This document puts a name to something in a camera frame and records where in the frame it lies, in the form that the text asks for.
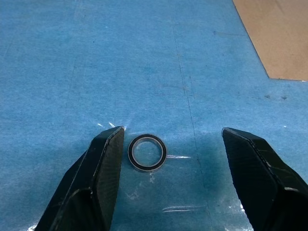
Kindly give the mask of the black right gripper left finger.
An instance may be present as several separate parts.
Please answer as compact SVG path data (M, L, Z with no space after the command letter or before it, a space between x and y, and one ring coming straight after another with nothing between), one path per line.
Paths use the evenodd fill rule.
M37 231L108 231L122 163L124 127L105 130L66 171Z

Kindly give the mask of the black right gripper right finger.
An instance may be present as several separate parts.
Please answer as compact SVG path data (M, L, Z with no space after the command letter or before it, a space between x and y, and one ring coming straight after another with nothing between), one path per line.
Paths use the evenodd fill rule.
M308 185L268 142L223 128L222 137L238 198L256 231L306 231Z

